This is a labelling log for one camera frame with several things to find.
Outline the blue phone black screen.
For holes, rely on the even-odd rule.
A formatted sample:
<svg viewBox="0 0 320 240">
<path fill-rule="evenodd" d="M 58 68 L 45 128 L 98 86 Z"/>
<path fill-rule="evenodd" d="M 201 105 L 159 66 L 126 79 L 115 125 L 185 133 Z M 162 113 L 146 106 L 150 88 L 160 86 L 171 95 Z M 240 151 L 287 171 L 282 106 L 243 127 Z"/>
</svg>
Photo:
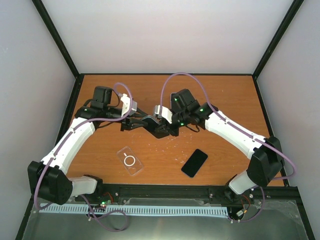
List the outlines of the blue phone black screen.
<svg viewBox="0 0 320 240">
<path fill-rule="evenodd" d="M 173 106 L 174 106 L 174 102 L 175 102 L 175 92 L 172 92 L 171 94 L 170 94 L 170 108 L 172 109 L 173 108 Z"/>
</svg>

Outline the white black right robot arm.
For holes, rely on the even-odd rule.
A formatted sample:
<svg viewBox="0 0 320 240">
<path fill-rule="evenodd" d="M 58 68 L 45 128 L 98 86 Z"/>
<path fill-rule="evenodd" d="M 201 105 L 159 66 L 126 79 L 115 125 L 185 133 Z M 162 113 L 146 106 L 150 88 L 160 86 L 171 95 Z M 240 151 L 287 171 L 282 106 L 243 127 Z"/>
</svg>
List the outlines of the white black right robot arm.
<svg viewBox="0 0 320 240">
<path fill-rule="evenodd" d="M 214 133 L 240 150 L 248 159 L 246 170 L 232 177 L 222 195 L 233 203 L 241 194 L 254 187 L 266 187 L 281 171 L 284 158 L 280 141 L 249 131 L 226 117 L 212 104 L 199 102 L 188 89 L 171 96 L 171 108 L 156 105 L 154 116 L 160 119 L 156 131 L 178 136 L 179 129 L 189 124 Z"/>
</svg>

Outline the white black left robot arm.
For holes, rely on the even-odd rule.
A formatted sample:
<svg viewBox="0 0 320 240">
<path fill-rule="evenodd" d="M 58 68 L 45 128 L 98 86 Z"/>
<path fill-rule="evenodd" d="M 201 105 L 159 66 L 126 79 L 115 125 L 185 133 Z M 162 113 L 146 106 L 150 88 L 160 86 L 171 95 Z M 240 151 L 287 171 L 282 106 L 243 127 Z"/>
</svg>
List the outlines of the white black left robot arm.
<svg viewBox="0 0 320 240">
<path fill-rule="evenodd" d="M 87 195 L 95 202 L 103 198 L 101 178 L 92 175 L 68 178 L 67 173 L 78 151 L 101 123 L 120 123 L 121 131 L 147 126 L 142 120 L 147 114 L 138 108 L 130 92 L 116 94 L 122 107 L 111 105 L 115 92 L 115 87 L 95 87 L 93 97 L 78 109 L 70 127 L 55 147 L 41 161 L 29 164 L 29 185 L 37 210 L 42 209 L 39 198 L 48 204 L 58 205 L 79 195 Z"/>
</svg>

